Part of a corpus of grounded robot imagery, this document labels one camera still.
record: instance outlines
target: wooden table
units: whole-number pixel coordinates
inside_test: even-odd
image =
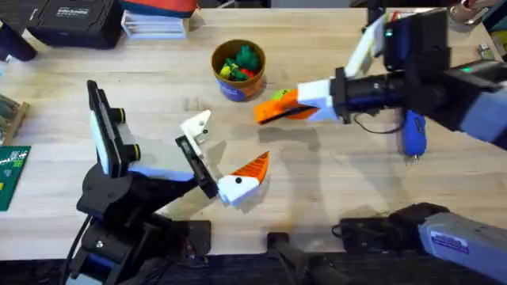
[[[84,215],[75,205],[95,163],[88,79],[112,106],[125,108],[132,132],[146,139],[173,143],[183,120],[211,109],[203,149],[222,173],[271,151],[264,184],[241,209],[195,189],[162,210],[174,219],[211,220],[213,254],[264,252],[265,235],[274,230],[289,232],[305,250],[340,249],[330,234],[340,218],[423,201],[507,227],[507,152],[487,143],[429,121],[428,152],[419,165],[407,166],[396,135],[368,134],[355,124],[254,123],[254,106],[275,90],[344,66],[365,15],[362,9],[203,9],[188,40],[122,40],[113,51],[38,44],[37,60],[9,63],[0,92],[31,104],[17,143],[32,151],[10,209],[0,213],[0,259],[63,258],[81,226]],[[212,51],[234,38],[254,41],[267,56],[266,89],[248,103],[228,101],[211,73]],[[480,43],[493,47],[482,25],[452,32],[450,42],[454,64],[477,59]],[[380,60],[372,71],[384,72]],[[394,117],[385,111],[364,122],[387,129]]]

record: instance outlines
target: blue glue gun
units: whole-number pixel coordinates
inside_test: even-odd
[[[426,151],[426,120],[410,110],[405,111],[405,125],[402,129],[403,151],[406,156],[418,163]]]

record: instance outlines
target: green circuit board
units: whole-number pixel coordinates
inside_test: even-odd
[[[7,211],[30,146],[0,146],[0,211]]]

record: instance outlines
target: blue bowl label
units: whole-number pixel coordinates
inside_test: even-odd
[[[246,95],[239,89],[228,85],[226,82],[221,80],[216,80],[220,84],[220,89],[222,93],[232,101],[244,101],[246,99]]]

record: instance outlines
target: toy pieces in bowl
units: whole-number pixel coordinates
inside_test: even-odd
[[[226,59],[220,77],[230,81],[243,82],[253,78],[259,69],[259,57],[249,45],[242,45],[236,59]]]

